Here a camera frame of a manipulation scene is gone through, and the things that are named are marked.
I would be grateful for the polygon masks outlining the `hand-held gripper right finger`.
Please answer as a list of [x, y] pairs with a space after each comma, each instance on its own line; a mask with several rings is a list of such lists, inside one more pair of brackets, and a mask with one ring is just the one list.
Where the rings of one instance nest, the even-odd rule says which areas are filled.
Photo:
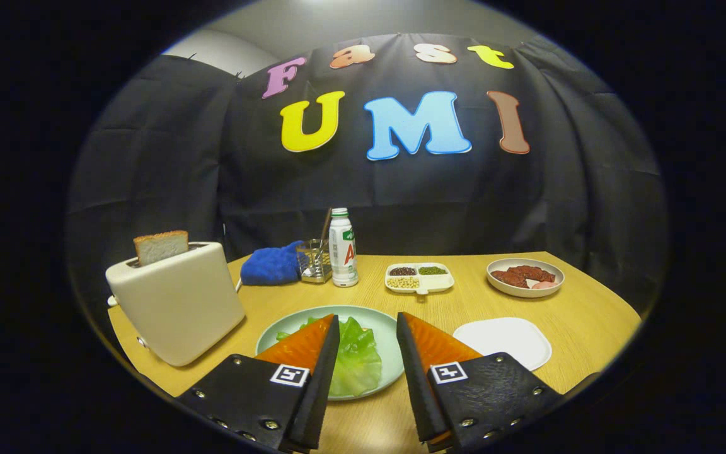
[[510, 354], [479, 354], [407, 312], [397, 316], [396, 339], [418, 439], [429, 452], [486, 450], [564, 402]]

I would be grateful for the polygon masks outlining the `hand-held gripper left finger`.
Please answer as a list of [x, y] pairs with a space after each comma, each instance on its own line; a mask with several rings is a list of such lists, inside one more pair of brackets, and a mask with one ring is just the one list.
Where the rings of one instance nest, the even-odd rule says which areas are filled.
[[249, 357], [230, 354], [179, 394], [179, 405], [263, 453], [308, 453], [319, 446], [340, 322], [328, 314]]

